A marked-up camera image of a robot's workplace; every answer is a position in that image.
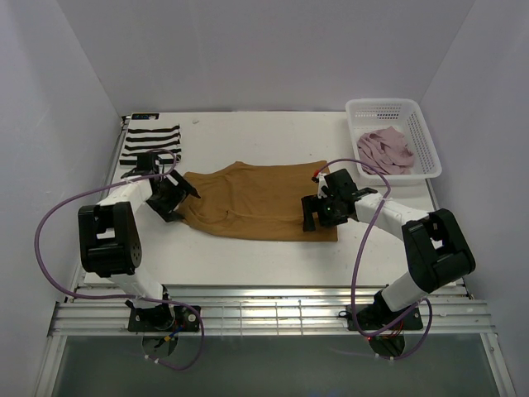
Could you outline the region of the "black white striped tank top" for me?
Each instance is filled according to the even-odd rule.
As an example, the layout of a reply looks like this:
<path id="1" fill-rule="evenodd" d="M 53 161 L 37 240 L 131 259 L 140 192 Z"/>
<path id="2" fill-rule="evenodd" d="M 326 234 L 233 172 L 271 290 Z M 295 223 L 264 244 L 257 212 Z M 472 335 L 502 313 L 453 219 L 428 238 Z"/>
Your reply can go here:
<path id="1" fill-rule="evenodd" d="M 163 165 L 171 165 L 174 157 L 180 162 L 182 158 L 180 125 L 156 129 L 128 128 L 119 165 L 133 167 L 136 165 L 138 155 L 150 151 L 159 156 Z"/>

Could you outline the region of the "tan tank top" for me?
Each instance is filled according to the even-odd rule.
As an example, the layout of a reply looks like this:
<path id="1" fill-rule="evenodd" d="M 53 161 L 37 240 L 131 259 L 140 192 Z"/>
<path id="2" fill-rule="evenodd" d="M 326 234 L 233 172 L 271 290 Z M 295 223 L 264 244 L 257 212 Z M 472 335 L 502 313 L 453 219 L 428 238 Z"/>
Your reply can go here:
<path id="1" fill-rule="evenodd" d="M 211 174 L 188 172 L 198 191 L 178 213 L 191 228 L 217 237 L 277 242 L 337 242 L 336 227 L 303 231 L 302 198 L 317 193 L 312 181 L 326 162 L 248 165 L 237 161 Z"/>

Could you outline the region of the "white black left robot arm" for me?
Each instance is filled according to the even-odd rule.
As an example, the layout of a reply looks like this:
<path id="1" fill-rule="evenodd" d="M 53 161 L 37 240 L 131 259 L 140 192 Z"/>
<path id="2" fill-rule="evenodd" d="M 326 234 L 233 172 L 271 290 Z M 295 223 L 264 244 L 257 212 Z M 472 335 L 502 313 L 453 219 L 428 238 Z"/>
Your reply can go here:
<path id="1" fill-rule="evenodd" d="M 117 285 L 134 309 L 148 309 L 147 321 L 163 331 L 174 324 L 175 311 L 164 303 L 167 289 L 141 266 L 142 247 L 135 215 L 142 207 L 164 222 L 183 219 L 178 206 L 200 197 L 175 169 L 161 170 L 159 151 L 136 157 L 136 167 L 125 173 L 123 184 L 95 205 L 78 212 L 80 257 L 83 269 Z"/>

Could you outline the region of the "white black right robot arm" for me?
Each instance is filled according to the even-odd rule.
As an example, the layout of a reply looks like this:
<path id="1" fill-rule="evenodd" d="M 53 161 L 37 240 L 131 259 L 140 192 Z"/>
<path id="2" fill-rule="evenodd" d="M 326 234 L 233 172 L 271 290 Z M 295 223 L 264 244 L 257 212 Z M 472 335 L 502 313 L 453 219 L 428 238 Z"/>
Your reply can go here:
<path id="1" fill-rule="evenodd" d="M 391 201 L 375 189 L 360 189 L 345 169 L 315 176 L 313 181 L 318 184 L 317 193 L 301 199 L 305 232 L 354 219 L 393 235 L 404 245 L 407 271 L 377 292 L 372 304 L 351 311 L 356 328 L 393 328 L 414 304 L 474 272 L 474 256 L 451 211 L 426 212 Z"/>

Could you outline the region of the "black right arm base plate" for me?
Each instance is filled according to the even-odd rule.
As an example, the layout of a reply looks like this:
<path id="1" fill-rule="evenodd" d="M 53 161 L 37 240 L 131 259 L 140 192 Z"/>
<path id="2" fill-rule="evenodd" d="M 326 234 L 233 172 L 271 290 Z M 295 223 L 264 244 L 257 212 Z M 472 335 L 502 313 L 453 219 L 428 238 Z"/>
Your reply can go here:
<path id="1" fill-rule="evenodd" d="M 397 313 L 390 313 L 386 315 L 376 313 L 371 308 L 370 304 L 359 304 L 355 306 L 355 312 L 360 328 L 365 332 L 374 332 L 393 322 L 400 314 L 403 313 L 403 310 Z M 352 320 L 352 309 L 350 304 L 346 305 L 346 308 L 339 312 L 339 316 L 346 319 L 347 329 L 349 331 L 355 331 L 357 329 L 354 321 Z M 399 329 L 404 331 L 419 331 L 423 329 L 423 321 L 418 308 L 415 308 L 406 317 L 402 318 L 400 322 L 395 323 L 390 328 L 390 330 L 395 331 Z"/>

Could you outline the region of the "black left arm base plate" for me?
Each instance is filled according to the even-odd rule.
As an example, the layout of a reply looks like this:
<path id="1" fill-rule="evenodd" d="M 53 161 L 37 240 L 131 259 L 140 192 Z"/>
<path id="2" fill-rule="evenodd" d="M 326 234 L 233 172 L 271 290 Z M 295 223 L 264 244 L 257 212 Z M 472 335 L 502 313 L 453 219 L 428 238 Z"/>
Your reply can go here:
<path id="1" fill-rule="evenodd" d="M 201 326 L 198 320 L 201 308 L 193 310 L 181 305 L 160 304 L 150 309 L 131 309 L 127 330 L 129 332 L 197 332 Z"/>

